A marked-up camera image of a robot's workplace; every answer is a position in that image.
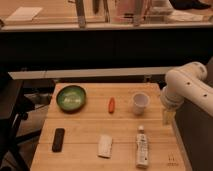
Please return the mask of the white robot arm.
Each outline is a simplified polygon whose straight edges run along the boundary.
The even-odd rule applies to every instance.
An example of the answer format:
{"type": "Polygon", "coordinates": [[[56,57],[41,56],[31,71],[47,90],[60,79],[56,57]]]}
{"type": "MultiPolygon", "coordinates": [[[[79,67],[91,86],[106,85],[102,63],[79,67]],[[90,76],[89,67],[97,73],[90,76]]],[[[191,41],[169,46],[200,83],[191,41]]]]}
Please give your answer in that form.
{"type": "Polygon", "coordinates": [[[164,125],[171,123],[185,99],[213,117],[213,88],[205,83],[207,74],[207,67],[197,61],[174,67],[166,73],[166,85],[160,94],[164,125]]]}

